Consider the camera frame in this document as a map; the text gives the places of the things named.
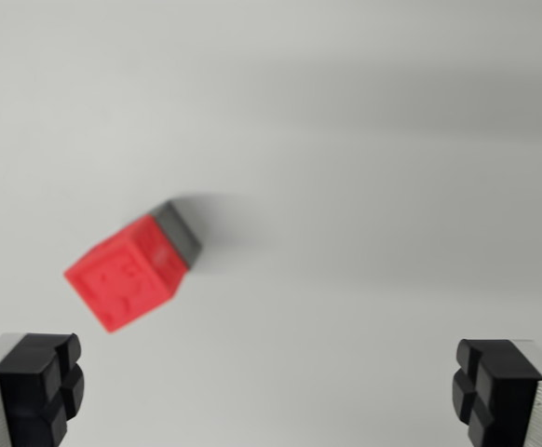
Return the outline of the gripper left finger with black rubber pad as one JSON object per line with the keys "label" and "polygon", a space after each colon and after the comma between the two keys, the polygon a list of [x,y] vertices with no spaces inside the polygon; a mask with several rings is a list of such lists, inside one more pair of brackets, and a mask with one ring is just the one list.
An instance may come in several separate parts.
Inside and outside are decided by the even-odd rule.
{"label": "gripper left finger with black rubber pad", "polygon": [[59,446],[84,397],[74,334],[0,335],[0,446]]}

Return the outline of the gripper right finger with black rubber pad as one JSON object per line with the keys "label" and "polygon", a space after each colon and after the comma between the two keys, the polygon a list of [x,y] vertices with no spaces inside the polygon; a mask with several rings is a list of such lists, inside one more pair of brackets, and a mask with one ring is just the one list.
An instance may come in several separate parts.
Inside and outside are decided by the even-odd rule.
{"label": "gripper right finger with black rubber pad", "polygon": [[542,446],[542,349],[535,342],[463,339],[456,361],[454,411],[474,446]]}

